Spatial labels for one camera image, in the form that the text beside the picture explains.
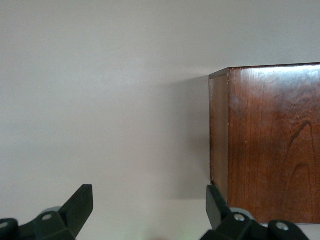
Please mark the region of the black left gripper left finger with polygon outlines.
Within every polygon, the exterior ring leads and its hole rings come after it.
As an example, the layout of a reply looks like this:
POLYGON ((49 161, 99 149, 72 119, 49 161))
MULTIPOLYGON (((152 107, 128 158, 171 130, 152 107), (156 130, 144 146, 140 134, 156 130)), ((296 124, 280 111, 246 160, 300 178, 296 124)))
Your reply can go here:
POLYGON ((14 218, 0 220, 2 240, 75 240, 93 212, 93 187, 83 184, 61 207, 41 212, 19 225, 14 218))

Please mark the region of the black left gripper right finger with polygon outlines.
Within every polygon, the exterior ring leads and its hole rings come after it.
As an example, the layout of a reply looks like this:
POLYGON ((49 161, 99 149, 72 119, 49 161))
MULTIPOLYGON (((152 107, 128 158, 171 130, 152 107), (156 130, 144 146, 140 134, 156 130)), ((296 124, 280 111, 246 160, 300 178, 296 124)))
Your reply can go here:
POLYGON ((250 212, 229 207, 219 188, 206 188, 206 213, 211 230, 202 240, 307 240, 306 234, 286 220, 272 220, 267 226, 259 224, 250 212))

